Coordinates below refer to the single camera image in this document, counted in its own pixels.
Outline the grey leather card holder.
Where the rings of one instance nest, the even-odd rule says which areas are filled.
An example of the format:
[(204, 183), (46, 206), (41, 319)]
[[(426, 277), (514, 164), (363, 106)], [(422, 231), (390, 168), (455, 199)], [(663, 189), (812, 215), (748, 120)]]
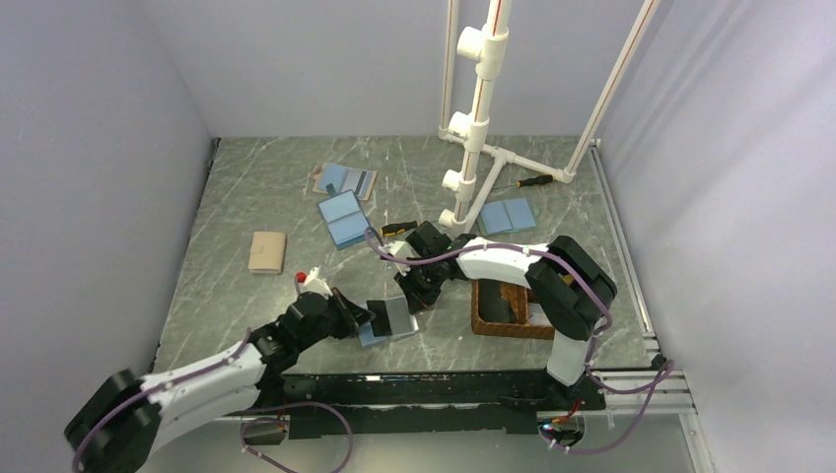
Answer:
[(364, 348), (397, 341), (419, 332), (417, 318), (409, 311), (404, 296), (366, 301), (362, 308), (374, 315), (359, 330), (360, 345)]

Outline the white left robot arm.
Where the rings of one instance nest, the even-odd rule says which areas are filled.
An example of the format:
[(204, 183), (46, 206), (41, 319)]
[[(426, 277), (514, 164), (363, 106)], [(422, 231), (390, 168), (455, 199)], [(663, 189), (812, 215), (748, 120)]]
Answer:
[(275, 411), (282, 374), (306, 349), (355, 337), (375, 317), (336, 289), (303, 292), (218, 354), (168, 372), (110, 375), (64, 429), (72, 471), (135, 472), (162, 446), (218, 417)]

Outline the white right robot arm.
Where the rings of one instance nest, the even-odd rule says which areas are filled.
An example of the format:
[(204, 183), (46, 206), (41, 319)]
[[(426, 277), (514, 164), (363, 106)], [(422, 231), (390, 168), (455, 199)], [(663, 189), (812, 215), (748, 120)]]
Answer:
[(424, 222), (404, 241), (382, 243), (374, 236), (367, 241), (380, 258), (396, 264), (394, 280), (411, 311), (434, 305), (444, 283), (452, 280), (490, 280), (531, 291), (554, 329), (544, 398), (556, 409), (580, 398), (593, 342), (613, 323), (609, 309), (617, 287), (573, 238), (539, 244), (474, 234), (451, 238)]

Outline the black credit card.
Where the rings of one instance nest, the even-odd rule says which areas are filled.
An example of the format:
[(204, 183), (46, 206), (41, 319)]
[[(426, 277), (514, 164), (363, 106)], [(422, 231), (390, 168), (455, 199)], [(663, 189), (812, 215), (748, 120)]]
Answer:
[(374, 315), (370, 324), (372, 332), (376, 337), (385, 337), (392, 334), (391, 322), (386, 308), (386, 301), (367, 301), (368, 310)]

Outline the tan card holder with cards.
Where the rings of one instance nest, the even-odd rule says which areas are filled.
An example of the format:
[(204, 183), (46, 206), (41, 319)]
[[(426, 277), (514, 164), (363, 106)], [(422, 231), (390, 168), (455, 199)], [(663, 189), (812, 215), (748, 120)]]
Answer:
[(327, 163), (313, 175), (313, 192), (327, 194), (328, 187), (332, 186), (337, 193), (353, 191), (360, 201), (368, 201), (377, 176), (374, 170)]

